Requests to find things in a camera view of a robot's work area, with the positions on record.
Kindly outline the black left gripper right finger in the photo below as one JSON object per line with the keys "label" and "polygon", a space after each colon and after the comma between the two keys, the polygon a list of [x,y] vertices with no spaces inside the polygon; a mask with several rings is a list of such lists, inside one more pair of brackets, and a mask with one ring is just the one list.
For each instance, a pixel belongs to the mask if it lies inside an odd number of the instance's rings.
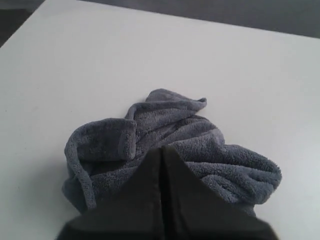
{"label": "black left gripper right finger", "polygon": [[167,240],[276,240],[272,227],[209,189],[171,147],[162,147]]}

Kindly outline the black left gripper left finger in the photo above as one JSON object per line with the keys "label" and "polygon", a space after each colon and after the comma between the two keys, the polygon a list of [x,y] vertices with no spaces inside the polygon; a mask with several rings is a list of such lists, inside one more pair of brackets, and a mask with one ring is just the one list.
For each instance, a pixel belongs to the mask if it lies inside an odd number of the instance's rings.
{"label": "black left gripper left finger", "polygon": [[61,240],[162,240],[162,150],[150,150],[113,197],[67,222]]}

